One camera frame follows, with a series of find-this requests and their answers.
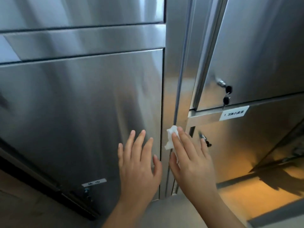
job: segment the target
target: tiled floor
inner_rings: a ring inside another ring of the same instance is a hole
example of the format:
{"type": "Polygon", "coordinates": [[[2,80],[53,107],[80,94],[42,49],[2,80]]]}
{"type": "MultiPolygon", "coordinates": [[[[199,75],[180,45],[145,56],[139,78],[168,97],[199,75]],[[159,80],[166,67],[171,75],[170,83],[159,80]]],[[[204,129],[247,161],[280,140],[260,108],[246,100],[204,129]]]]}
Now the tiled floor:
{"type": "MultiPolygon", "coordinates": [[[[236,181],[219,192],[243,223],[249,221],[253,227],[265,228],[303,227],[303,162],[236,181]]],[[[102,224],[100,220],[88,221],[2,171],[0,202],[0,221],[4,228],[97,228],[102,224]]],[[[179,192],[166,200],[152,202],[138,226],[196,228],[205,227],[205,224],[188,199],[179,192]]]]}

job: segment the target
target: finger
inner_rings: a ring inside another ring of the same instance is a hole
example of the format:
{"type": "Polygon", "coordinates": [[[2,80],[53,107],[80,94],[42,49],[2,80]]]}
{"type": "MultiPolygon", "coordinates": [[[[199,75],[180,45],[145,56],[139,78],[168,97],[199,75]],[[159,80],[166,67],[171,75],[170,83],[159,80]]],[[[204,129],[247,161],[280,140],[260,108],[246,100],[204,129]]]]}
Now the finger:
{"type": "Polygon", "coordinates": [[[191,140],[188,138],[188,136],[185,134],[183,129],[181,127],[177,127],[179,138],[181,139],[181,142],[184,144],[184,148],[188,154],[188,157],[190,160],[194,160],[197,158],[197,152],[195,150],[195,147],[191,140]]]}
{"type": "Polygon", "coordinates": [[[117,150],[117,155],[118,155],[118,166],[119,168],[123,167],[123,145],[121,143],[118,144],[118,150],[117,150]]]}
{"type": "Polygon", "coordinates": [[[174,149],[176,151],[178,160],[179,160],[181,166],[183,166],[184,164],[186,164],[189,161],[189,157],[188,157],[182,143],[178,139],[176,133],[172,134],[172,142],[173,142],[174,149]]]}
{"type": "Polygon", "coordinates": [[[161,177],[163,174],[163,165],[161,161],[158,160],[156,155],[153,155],[153,163],[154,163],[154,179],[159,185],[161,183],[161,177]]]}
{"type": "Polygon", "coordinates": [[[130,136],[127,140],[127,143],[125,145],[125,150],[124,150],[124,162],[128,162],[131,159],[131,152],[132,152],[132,147],[133,147],[133,142],[134,142],[134,137],[135,137],[135,130],[132,130],[130,133],[130,136]]]}
{"type": "Polygon", "coordinates": [[[146,142],[141,152],[140,161],[147,165],[151,165],[152,146],[153,146],[153,138],[149,138],[149,140],[146,142]]]}
{"type": "Polygon", "coordinates": [[[181,169],[179,168],[179,166],[177,164],[177,159],[176,159],[176,155],[174,152],[172,152],[170,154],[169,166],[173,173],[174,178],[177,180],[177,183],[178,183],[178,181],[180,179],[180,170],[181,169]]]}
{"type": "Polygon", "coordinates": [[[142,130],[133,144],[131,159],[134,161],[140,161],[141,151],[143,148],[142,145],[145,136],[146,136],[146,131],[142,130]]]}
{"type": "Polygon", "coordinates": [[[191,141],[192,144],[194,145],[197,155],[203,157],[204,155],[203,155],[203,152],[202,152],[201,147],[198,146],[198,145],[193,141],[193,138],[192,138],[189,134],[187,134],[187,133],[185,133],[185,134],[187,135],[187,137],[190,139],[190,141],[191,141]]]}
{"type": "Polygon", "coordinates": [[[201,138],[201,149],[203,152],[203,155],[205,156],[205,158],[207,159],[211,159],[210,153],[209,153],[209,149],[207,147],[206,141],[205,139],[201,138]]]}

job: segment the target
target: white tissue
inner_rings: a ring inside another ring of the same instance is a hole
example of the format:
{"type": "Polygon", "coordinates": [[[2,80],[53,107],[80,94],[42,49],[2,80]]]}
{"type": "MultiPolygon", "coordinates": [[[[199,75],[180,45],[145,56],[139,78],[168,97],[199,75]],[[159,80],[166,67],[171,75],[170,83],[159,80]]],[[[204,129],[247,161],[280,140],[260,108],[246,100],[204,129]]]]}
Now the white tissue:
{"type": "Polygon", "coordinates": [[[168,142],[165,145],[165,149],[173,149],[174,146],[173,146],[173,142],[172,142],[172,134],[175,132],[179,139],[177,126],[172,126],[170,129],[167,130],[167,132],[168,132],[168,142]]]}

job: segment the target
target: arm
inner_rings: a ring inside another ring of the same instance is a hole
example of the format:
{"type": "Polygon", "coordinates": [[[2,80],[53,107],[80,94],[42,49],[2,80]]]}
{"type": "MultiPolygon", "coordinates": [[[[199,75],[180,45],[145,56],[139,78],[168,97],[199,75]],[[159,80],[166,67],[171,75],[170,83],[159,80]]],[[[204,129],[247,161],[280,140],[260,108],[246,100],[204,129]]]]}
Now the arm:
{"type": "Polygon", "coordinates": [[[205,140],[201,139],[201,147],[196,147],[181,127],[177,130],[184,145],[173,133],[179,165],[175,153],[171,153],[169,164],[183,193],[208,228],[245,228],[217,192],[214,168],[205,140]]]}
{"type": "Polygon", "coordinates": [[[120,199],[102,228],[134,227],[146,207],[156,194],[161,182],[162,164],[153,156],[154,173],[151,171],[151,150],[153,138],[142,148],[146,131],[143,130],[134,142],[135,131],[123,148],[118,145],[120,170],[120,199]]]}

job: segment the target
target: hand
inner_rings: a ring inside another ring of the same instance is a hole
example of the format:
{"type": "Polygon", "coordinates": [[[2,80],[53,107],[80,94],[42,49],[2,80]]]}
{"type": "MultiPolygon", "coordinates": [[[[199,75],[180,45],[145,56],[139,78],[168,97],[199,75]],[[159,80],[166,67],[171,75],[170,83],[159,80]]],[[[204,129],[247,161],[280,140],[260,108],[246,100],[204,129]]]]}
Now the hand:
{"type": "Polygon", "coordinates": [[[134,211],[140,216],[158,190],[162,176],[162,163],[153,156],[154,173],[151,171],[151,150],[153,138],[142,148],[146,131],[143,130],[134,142],[132,130],[125,145],[118,145],[118,159],[121,181],[119,206],[126,211],[134,211]]]}
{"type": "Polygon", "coordinates": [[[197,207],[197,203],[209,203],[217,199],[215,173],[207,144],[201,139],[201,147],[196,147],[192,137],[181,127],[177,128],[180,140],[175,133],[172,141],[177,153],[171,153],[169,165],[181,190],[189,201],[197,207]]]}

